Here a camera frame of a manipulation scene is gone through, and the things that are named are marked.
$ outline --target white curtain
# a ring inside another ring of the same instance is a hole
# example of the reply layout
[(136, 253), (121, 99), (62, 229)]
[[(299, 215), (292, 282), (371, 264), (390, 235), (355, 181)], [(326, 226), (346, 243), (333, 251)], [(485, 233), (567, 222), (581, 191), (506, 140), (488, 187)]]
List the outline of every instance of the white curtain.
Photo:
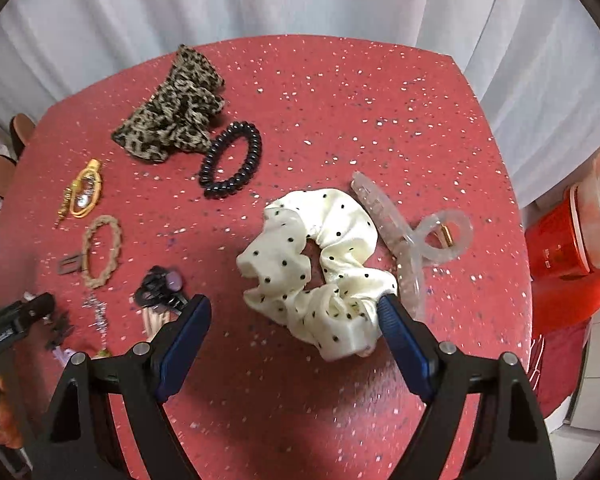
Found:
[(179, 43), (281, 33), (453, 56), (520, 206), (600, 145), (600, 31), (578, 0), (11, 0), (0, 14), (0, 126)]

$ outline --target red table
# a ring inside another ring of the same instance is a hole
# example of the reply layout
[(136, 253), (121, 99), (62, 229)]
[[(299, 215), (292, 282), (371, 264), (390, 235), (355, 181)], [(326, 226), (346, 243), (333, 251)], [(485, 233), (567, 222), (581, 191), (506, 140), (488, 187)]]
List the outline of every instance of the red table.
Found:
[[(114, 353), (144, 339), (130, 297), (153, 264), (177, 266), (187, 293), (212, 301), (214, 320), (199, 357), (165, 405), (203, 479), (384, 479), (423, 409), (386, 346), (368, 358), (323, 362), (245, 306), (242, 292), (251, 283), (240, 277), (235, 257), (260, 232), (268, 202), (296, 189), (347, 190), (352, 171), (361, 170), (414, 222), (442, 208), (469, 213), (475, 238), (468, 253), (426, 270), (428, 325), (465, 352), (496, 357), (511, 350), (526, 363), (525, 242), (487, 121), (453, 60), (432, 52), (315, 36), (247, 38), (200, 50), (226, 79), (226, 107), (213, 133), (234, 119), (262, 133), (264, 156), (250, 186), (209, 201), (195, 181), (201, 155), (179, 153), (152, 166), (110, 140), (163, 80), (172, 56), (100, 81), (49, 109), (18, 164), (0, 215), (0, 306), (24, 290), (48, 290), (77, 325), (68, 345), (93, 355), (99, 337), (88, 328), (93, 313), (81, 309), (86, 288), (78, 274), (57, 275), (56, 265), (79, 250), (96, 215), (112, 214), (123, 229), (120, 266), (96, 294), (109, 305)], [(225, 174), (245, 151), (239, 145), (225, 155)], [(53, 230), (62, 190), (92, 157), (104, 163), (100, 203), (87, 218)], [(100, 233), (95, 274), (110, 236)], [(367, 265), (391, 269), (392, 260), (379, 244)], [(34, 424), (61, 373), (42, 349), (42, 334), (36, 327), (16, 349)], [(458, 472), (468, 444), (475, 403), (465, 410), (445, 478)], [(122, 413), (117, 400), (130, 470), (145, 478)]]

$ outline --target black spiral hair tie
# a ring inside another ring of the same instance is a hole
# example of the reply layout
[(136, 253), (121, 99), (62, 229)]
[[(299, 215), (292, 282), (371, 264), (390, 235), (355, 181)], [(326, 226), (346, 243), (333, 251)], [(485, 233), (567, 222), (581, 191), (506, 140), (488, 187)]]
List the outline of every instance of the black spiral hair tie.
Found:
[[(227, 180), (214, 182), (220, 155), (238, 137), (244, 137), (249, 143), (249, 151), (240, 170)], [(211, 147), (206, 152), (205, 160), (202, 161), (202, 167), (198, 172), (198, 181), (200, 186), (205, 188), (205, 196), (207, 198), (224, 198), (229, 194), (235, 194), (251, 180), (258, 169), (261, 156), (262, 138), (258, 129), (246, 121), (229, 124), (227, 129), (211, 142)]]

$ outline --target brown shoe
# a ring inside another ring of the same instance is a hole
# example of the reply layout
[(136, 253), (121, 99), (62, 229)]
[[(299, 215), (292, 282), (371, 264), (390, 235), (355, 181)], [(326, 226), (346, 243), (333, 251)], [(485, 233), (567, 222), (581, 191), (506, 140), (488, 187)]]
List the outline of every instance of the brown shoe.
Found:
[(9, 133), (13, 143), (13, 151), (18, 158), (22, 155), (24, 147), (29, 143), (36, 125), (25, 114), (17, 114), (9, 122)]

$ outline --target hair accessory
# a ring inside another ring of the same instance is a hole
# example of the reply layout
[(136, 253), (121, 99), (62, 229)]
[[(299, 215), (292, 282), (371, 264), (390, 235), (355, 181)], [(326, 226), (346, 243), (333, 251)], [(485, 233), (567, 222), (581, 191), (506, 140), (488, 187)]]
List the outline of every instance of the hair accessory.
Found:
[[(89, 252), (91, 249), (91, 237), (93, 236), (94, 232), (96, 232), (98, 227), (104, 224), (111, 225), (111, 231), (113, 234), (112, 247), (109, 250), (109, 263), (100, 273), (100, 276), (97, 278), (92, 278), (89, 274)], [(90, 227), (85, 231), (84, 235), (82, 236), (82, 278), (84, 279), (84, 284), (88, 288), (98, 288), (99, 286), (103, 286), (105, 283), (107, 283), (107, 280), (111, 277), (111, 274), (118, 266), (116, 259), (120, 254), (121, 244), (122, 230), (120, 229), (118, 220), (113, 218), (113, 216), (98, 216), (93, 221), (93, 224), (91, 224)]]
[(168, 310), (181, 311), (189, 298), (182, 293), (182, 277), (177, 270), (153, 266), (136, 290), (134, 301), (137, 306), (161, 314)]
[(111, 139), (131, 155), (164, 162), (174, 150), (206, 153), (209, 119), (224, 106), (213, 94), (224, 85), (209, 60), (181, 44), (171, 70), (147, 102), (131, 114)]
[(100, 339), (102, 341), (102, 348), (96, 354), (96, 358), (98, 357), (110, 357), (111, 352), (107, 349), (107, 328), (109, 328), (109, 322), (105, 317), (105, 313), (107, 310), (107, 304), (103, 301), (100, 301), (95, 297), (93, 293), (89, 295), (89, 297), (84, 300), (82, 304), (83, 308), (93, 308), (95, 312), (95, 323), (89, 325), (96, 327), (96, 330), (100, 333)]
[[(241, 275), (257, 278), (245, 303), (291, 335), (313, 344), (333, 361), (369, 355), (381, 335), (376, 303), (396, 292), (395, 277), (365, 267), (376, 250), (371, 218), (339, 189), (293, 191), (264, 209), (261, 234), (236, 258)], [(320, 247), (325, 285), (311, 281), (311, 260), (302, 254), (307, 240)]]
[(82, 270), (82, 253), (71, 254), (58, 262), (58, 274), (71, 274)]
[(92, 158), (87, 167), (78, 173), (71, 186), (65, 188), (62, 205), (58, 210), (58, 220), (54, 227), (58, 227), (68, 213), (76, 218), (83, 218), (93, 210), (102, 190), (99, 171), (100, 161)]
[[(424, 320), (427, 295), (422, 267), (449, 262), (467, 250), (474, 229), (469, 217), (459, 209), (445, 209), (423, 218), (413, 229), (389, 197), (363, 173), (353, 173), (351, 189), (395, 256), (402, 306), (413, 319)], [(457, 228), (455, 238), (449, 224)], [(430, 233), (438, 237), (442, 248), (429, 245)]]
[[(240, 170), (227, 180), (214, 182), (214, 173), (220, 155), (238, 137), (244, 137), (249, 143), (249, 151)], [(200, 186), (205, 188), (205, 196), (207, 198), (224, 198), (228, 194), (234, 194), (242, 189), (258, 169), (261, 156), (262, 138), (258, 129), (246, 121), (229, 124), (228, 128), (211, 143), (198, 173), (198, 181)]]

